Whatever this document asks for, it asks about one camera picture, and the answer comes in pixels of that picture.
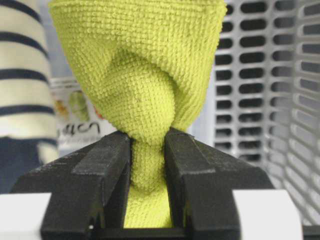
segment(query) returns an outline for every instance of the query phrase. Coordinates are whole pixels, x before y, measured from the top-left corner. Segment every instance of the towel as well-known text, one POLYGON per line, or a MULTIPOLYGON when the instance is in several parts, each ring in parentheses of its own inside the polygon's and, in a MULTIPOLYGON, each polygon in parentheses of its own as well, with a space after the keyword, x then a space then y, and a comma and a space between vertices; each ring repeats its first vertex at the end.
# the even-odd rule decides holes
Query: towel
POLYGON ((126 228, 170 227, 164 137, 200 113, 223 0, 53 0, 50 13, 83 91, 132 139, 126 228))

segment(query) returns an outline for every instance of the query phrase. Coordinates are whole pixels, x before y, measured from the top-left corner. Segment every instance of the twisted towel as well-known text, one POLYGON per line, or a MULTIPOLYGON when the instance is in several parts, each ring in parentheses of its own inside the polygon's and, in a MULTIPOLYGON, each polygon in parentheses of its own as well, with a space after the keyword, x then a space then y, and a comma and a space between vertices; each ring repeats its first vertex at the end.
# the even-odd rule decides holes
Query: twisted towel
POLYGON ((135 139, 125 227, 169 227, 163 143, 203 106, 223 0, 54 0, 50 11, 83 91, 135 139))

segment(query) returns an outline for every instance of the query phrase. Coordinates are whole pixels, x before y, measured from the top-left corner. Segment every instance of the grid pattern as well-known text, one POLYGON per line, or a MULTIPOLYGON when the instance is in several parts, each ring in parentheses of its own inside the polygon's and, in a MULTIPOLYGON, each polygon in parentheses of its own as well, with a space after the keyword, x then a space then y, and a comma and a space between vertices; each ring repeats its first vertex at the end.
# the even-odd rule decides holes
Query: grid pattern
POLYGON ((320 224, 320 0, 227 0, 216 148, 266 169, 320 224))

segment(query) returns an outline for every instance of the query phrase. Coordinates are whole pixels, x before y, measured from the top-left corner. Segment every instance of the white surface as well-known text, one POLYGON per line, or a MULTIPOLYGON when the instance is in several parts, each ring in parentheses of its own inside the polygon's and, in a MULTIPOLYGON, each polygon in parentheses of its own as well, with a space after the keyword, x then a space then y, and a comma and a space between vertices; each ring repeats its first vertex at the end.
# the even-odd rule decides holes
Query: white surface
POLYGON ((216 75, 214 66, 211 70, 210 82, 206 92, 206 99, 203 109, 198 118, 188 128, 188 133, 193 135, 196 140, 213 146, 215 141, 215 125, 216 125, 216 75))
POLYGON ((241 240, 303 240, 302 224, 285 190, 234 190, 241 240))
POLYGON ((41 240, 51 193, 0 195, 0 240, 41 240))

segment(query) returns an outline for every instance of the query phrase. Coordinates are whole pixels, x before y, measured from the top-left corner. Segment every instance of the clamp jaw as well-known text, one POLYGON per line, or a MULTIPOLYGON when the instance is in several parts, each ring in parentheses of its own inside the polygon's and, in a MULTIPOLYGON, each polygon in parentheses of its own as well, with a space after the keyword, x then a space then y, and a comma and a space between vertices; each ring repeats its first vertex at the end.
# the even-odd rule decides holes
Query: clamp jaw
MULTIPOLYGON (((119 131, 32 170, 11 193, 51 193, 42 240, 241 239, 233 191, 273 189, 267 174, 173 128, 164 152, 173 228, 123 228, 131 141, 119 131)), ((320 227, 303 231, 304 240, 320 240, 320 227)))

